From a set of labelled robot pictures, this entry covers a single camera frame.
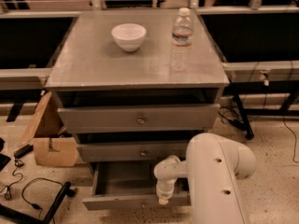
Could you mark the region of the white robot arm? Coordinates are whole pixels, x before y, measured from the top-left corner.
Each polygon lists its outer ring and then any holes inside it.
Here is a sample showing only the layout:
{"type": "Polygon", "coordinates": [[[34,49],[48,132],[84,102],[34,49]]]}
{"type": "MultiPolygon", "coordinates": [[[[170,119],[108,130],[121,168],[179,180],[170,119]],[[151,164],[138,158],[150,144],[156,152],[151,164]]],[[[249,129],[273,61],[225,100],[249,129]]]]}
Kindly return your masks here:
{"type": "Polygon", "coordinates": [[[172,198],[179,178],[188,180],[194,224],[250,224],[239,179],[251,177],[256,157],[239,142],[200,133],[186,148],[186,160],[171,155],[154,167],[160,204],[172,198]]]}

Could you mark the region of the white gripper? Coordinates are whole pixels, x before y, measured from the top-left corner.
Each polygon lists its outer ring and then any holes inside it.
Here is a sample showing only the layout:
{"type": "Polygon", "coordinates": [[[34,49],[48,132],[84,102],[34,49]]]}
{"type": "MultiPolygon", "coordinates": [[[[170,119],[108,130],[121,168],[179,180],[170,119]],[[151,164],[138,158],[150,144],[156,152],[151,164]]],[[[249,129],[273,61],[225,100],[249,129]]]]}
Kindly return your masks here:
{"type": "Polygon", "coordinates": [[[153,170],[157,179],[156,194],[160,205],[167,205],[174,194],[175,184],[179,178],[187,177],[186,161],[171,155],[155,165],[153,170]]]}

